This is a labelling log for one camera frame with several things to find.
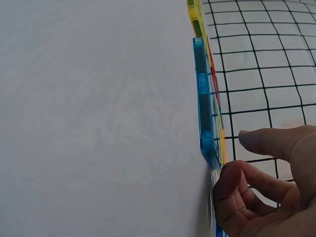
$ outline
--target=white wall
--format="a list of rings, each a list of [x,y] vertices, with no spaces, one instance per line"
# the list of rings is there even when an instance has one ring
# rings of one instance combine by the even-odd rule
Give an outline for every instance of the white wall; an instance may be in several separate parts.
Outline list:
[[[198,237],[185,0],[0,2],[0,236]]]

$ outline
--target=hand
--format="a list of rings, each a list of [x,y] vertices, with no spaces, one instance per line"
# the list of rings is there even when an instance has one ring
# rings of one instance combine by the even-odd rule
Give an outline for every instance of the hand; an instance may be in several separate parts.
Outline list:
[[[316,236],[316,127],[240,132],[250,152],[290,163],[295,181],[265,174],[244,161],[227,163],[214,187],[216,219],[229,237]],[[268,206],[248,187],[280,203]]]

